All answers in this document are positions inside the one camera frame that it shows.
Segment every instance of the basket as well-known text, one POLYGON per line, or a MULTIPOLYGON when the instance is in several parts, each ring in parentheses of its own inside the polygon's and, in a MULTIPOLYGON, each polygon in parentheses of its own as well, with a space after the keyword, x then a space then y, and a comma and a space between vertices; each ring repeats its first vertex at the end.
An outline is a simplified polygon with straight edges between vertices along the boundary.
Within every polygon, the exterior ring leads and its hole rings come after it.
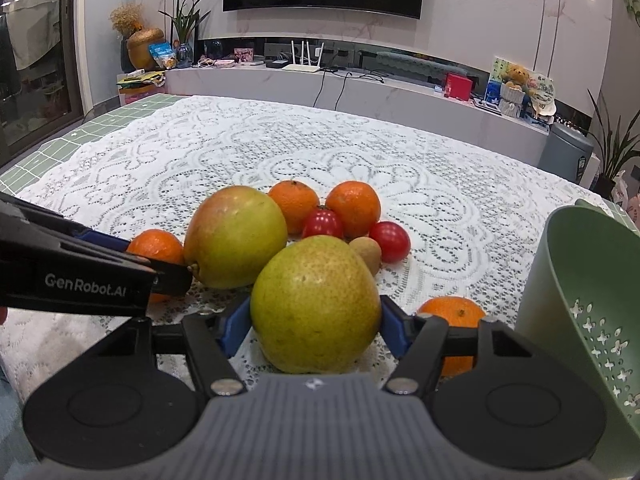
POLYGON ((503 115, 507 117, 519 117, 520 116, 520 105, 516 103, 512 103, 505 99, 500 99, 498 103, 498 108, 503 115))
POLYGON ((510 103, 521 105, 524 99, 524 92, 502 83, 502 86, 500 86, 500 97, 507 99, 510 103))
POLYGON ((607 427, 591 461, 608 478, 640 470, 638 256, 640 236, 603 212, 557 209, 546 221, 515 327, 600 395, 607 427))

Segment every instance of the mandarin orange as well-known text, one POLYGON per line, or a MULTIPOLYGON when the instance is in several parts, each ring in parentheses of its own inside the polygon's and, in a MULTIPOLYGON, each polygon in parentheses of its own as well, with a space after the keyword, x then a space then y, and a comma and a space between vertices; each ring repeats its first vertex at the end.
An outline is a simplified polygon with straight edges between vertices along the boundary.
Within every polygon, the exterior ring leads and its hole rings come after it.
POLYGON ((338 184, 330 191, 325 205, 340 217, 347 238, 366 236, 380 220, 380 199, 365 182, 348 180, 338 184))
MULTIPOLYGON (((127 247, 127 253, 153 258, 161 262, 184 265, 184 254, 180 240, 162 229, 147 229, 133 238, 127 247)), ((149 303, 168 300, 164 294, 151 294, 149 303)))
MULTIPOLYGON (((450 326, 476 328, 478 322, 486 315, 473 301, 457 296, 433 298, 421 306, 417 314, 426 313, 443 317, 450 326)), ((442 377, 453 377, 468 372, 474 366, 472 357, 447 357, 442 367, 442 377)))
POLYGON ((297 180, 279 182, 267 194, 280 207, 290 235, 299 235, 306 217, 320 205, 316 192, 297 180))

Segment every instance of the glass vase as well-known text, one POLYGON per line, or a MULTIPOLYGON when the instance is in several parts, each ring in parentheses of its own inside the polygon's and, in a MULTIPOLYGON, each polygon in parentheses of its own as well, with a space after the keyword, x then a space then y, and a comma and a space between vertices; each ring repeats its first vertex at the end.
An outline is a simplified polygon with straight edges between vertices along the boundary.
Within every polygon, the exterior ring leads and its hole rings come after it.
POLYGON ((125 74, 133 72, 136 69, 136 67, 133 66, 133 63, 129 59, 129 49, 127 48, 127 40, 129 38, 130 36, 123 36, 122 41, 120 42, 120 68, 125 74))
POLYGON ((181 43, 175 51, 178 68, 189 68, 193 65, 193 49, 189 43, 181 43))
POLYGON ((607 178, 604 173, 601 173, 594 184, 592 191, 599 194, 604 200, 611 200, 611 192, 615 187, 616 183, 610 178, 607 178))

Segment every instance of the plastic bag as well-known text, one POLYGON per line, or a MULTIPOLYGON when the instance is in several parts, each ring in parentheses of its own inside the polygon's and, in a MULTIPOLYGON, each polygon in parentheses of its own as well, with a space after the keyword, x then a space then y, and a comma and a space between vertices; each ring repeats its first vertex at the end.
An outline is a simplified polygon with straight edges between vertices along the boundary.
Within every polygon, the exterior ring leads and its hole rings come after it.
POLYGON ((614 178, 613 182, 616 186, 611 192, 611 199, 614 204, 618 204, 624 211, 629 206, 629 199, 626 195, 626 182, 622 178, 625 174, 625 170, 620 171, 614 178))
POLYGON ((149 45, 149 54, 156 60, 158 66, 164 70, 175 68, 177 60, 175 52, 168 43, 155 43, 149 45))
POLYGON ((633 196, 629 199, 626 206, 626 214, 629 215, 631 221, 640 229, 640 195, 633 196))

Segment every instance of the red tomato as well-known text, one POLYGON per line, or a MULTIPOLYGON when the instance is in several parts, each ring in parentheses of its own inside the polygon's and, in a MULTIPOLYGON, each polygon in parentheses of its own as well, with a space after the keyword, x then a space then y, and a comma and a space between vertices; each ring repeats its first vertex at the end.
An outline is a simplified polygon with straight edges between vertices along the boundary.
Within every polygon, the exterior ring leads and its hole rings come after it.
POLYGON ((344 229, 342 228, 340 217, 330 209, 321 207, 314 209, 305 219, 302 237, 307 238, 315 235, 329 235, 342 238, 344 236, 344 229))
POLYGON ((382 261, 395 264, 404 260, 411 250, 409 235, 398 224, 378 222, 369 231, 369 238, 378 242, 382 249, 382 261))

